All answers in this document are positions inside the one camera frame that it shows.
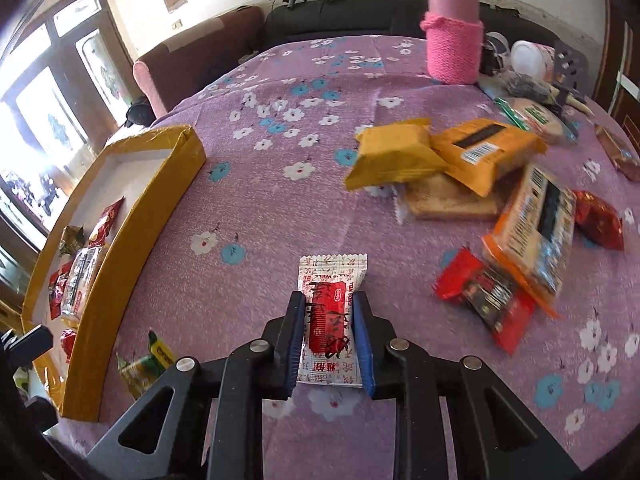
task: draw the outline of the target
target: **red and white candy wrapper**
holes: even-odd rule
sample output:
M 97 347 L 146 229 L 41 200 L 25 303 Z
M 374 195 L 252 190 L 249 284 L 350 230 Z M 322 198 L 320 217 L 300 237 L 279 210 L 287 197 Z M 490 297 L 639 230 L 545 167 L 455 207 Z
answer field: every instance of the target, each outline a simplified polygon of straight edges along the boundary
M 351 298 L 367 272 L 366 254 L 300 258 L 298 290 L 306 297 L 298 382 L 362 386 L 351 329 Z

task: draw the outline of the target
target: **white barcode sticker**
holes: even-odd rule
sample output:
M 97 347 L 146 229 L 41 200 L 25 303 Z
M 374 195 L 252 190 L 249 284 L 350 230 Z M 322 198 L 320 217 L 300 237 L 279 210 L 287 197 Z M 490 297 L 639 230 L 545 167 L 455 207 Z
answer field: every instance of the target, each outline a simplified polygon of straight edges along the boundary
M 489 155 L 490 153 L 496 152 L 499 150 L 498 146 L 492 144 L 490 142 L 482 142 L 481 144 L 477 144 L 472 147 L 470 150 L 466 150 L 460 155 L 460 158 L 469 164 L 473 164 L 474 166 L 480 162 L 480 159 L 484 156 Z

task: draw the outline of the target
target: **pink thermos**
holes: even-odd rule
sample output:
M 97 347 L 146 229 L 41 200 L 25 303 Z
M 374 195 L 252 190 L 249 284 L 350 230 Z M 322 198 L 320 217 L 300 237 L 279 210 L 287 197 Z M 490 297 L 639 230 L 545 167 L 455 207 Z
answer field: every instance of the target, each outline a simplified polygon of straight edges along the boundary
M 478 80 L 484 30 L 478 0 L 429 0 L 420 23 L 427 37 L 427 71 L 446 84 Z

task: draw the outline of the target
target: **purple floral tablecloth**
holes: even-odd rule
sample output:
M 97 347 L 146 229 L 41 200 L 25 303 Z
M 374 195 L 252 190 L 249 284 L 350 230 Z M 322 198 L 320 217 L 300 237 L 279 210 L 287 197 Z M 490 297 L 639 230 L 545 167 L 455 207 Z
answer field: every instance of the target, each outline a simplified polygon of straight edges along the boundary
M 576 233 L 556 303 L 561 319 L 536 312 L 508 356 L 477 317 L 431 291 L 457 248 L 481 253 L 491 223 L 400 225 L 389 187 L 344 190 L 353 136 L 369 125 L 429 117 L 439 132 L 474 118 L 506 120 L 479 89 L 430 79 L 424 58 L 423 40 L 393 36 L 286 44 L 162 118 L 158 125 L 192 124 L 208 160 L 149 256 L 114 351 L 144 353 L 153 328 L 178 354 L 226 356 L 284 313 L 300 256 L 367 253 L 362 289 L 375 314 L 432 355 L 481 357 L 584 468 L 640 422 L 640 186 L 614 171 L 593 120 L 569 110 L 579 145 L 551 147 L 540 161 L 618 209 L 626 250 Z M 589 104 L 597 122 L 620 131 Z M 113 424 L 131 402 L 113 357 L 100 421 Z M 391 478 L 394 409 L 360 389 L 304 384 L 287 402 L 265 401 L 265 478 Z

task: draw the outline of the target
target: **silver screw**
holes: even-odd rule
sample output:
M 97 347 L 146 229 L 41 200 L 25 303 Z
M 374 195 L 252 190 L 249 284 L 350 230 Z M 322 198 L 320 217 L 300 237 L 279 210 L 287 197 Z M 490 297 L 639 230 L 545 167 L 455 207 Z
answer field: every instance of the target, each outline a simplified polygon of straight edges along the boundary
M 479 370 L 482 366 L 482 361 L 475 355 L 468 355 L 462 359 L 462 364 L 469 370 Z
M 401 352 L 409 348 L 409 342 L 401 337 L 396 337 L 389 342 L 389 346 L 391 346 L 393 350 Z
M 249 350 L 256 353 L 264 352 L 267 348 L 269 348 L 269 343 L 264 339 L 256 339 L 255 341 L 251 341 L 249 345 Z
M 181 372 L 188 372 L 189 370 L 193 370 L 193 367 L 196 365 L 196 361 L 191 359 L 190 357 L 183 357 L 176 364 L 175 367 L 178 368 Z

